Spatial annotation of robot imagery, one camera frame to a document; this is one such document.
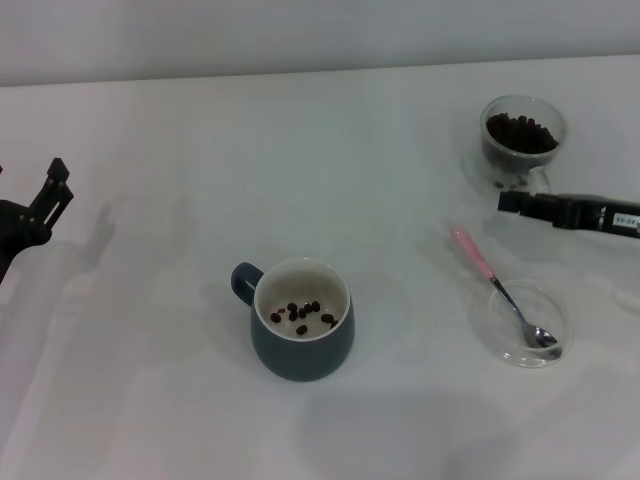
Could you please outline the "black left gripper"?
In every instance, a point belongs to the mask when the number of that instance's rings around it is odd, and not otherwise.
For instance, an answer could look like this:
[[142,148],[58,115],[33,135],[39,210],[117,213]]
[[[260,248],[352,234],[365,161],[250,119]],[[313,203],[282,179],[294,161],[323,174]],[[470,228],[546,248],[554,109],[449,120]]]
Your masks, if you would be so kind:
[[67,185],[69,175],[63,160],[54,158],[46,181],[27,208],[0,200],[0,284],[20,252],[51,239],[54,225],[74,198]]

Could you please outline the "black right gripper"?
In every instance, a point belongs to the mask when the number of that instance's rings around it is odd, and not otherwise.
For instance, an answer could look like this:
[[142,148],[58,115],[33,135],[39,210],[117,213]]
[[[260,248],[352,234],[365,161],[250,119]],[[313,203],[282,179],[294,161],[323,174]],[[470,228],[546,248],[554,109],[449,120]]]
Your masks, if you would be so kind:
[[528,192],[501,192],[498,210],[552,224],[564,230],[585,230],[640,238],[640,203],[605,197],[561,197],[554,219],[553,196]]

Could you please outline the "pink handled metal spoon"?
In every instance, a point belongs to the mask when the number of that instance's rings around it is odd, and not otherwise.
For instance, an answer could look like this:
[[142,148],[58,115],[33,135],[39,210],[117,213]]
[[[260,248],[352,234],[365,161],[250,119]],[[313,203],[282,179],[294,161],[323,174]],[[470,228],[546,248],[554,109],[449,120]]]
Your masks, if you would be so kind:
[[471,263],[486,278],[507,303],[520,323],[523,339],[532,349],[550,349],[557,345],[557,340],[546,330],[529,323],[516,302],[509,295],[494,269],[484,258],[482,252],[473,241],[467,230],[461,226],[454,226],[450,230],[450,237],[456,246],[468,257]]

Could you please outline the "small clear glass dish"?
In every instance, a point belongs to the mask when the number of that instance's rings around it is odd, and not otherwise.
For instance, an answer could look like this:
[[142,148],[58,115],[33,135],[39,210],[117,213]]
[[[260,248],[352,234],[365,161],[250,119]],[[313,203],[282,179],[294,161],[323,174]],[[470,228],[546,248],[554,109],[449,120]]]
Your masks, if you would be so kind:
[[469,324],[477,339],[492,355],[515,366],[542,368],[558,362],[571,345],[570,321],[562,303],[534,280],[509,280],[503,286],[527,322],[556,342],[550,346],[528,343],[519,317],[492,287],[476,295],[469,307]]

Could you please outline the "scooped coffee beans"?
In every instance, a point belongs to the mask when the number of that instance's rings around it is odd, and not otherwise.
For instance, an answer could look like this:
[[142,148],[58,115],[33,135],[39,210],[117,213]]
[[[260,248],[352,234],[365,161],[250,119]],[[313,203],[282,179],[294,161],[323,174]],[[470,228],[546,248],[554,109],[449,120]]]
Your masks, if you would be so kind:
[[315,338],[338,325],[338,318],[322,308],[319,301],[288,303],[267,317],[268,325],[284,337]]

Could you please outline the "dark teal ceramic mug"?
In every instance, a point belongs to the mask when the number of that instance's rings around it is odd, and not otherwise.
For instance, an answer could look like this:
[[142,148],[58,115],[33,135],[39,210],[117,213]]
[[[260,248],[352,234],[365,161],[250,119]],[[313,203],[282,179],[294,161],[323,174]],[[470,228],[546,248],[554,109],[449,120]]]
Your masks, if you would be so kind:
[[[318,380],[339,368],[350,353],[356,331],[353,300],[332,267],[303,258],[262,272],[244,262],[233,270],[231,288],[251,309],[251,341],[257,356],[277,376],[295,382]],[[267,317],[276,309],[312,301],[338,318],[338,325],[326,334],[295,339],[268,325]]]

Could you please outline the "heap of coffee beans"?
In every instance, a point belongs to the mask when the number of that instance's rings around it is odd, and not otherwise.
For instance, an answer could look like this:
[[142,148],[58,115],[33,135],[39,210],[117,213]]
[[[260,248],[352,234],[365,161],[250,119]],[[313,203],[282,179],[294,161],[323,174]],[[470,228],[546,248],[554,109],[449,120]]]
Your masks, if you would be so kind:
[[550,131],[533,118],[507,113],[490,116],[486,121],[490,136],[502,146],[524,154],[542,154],[555,149],[559,142]]

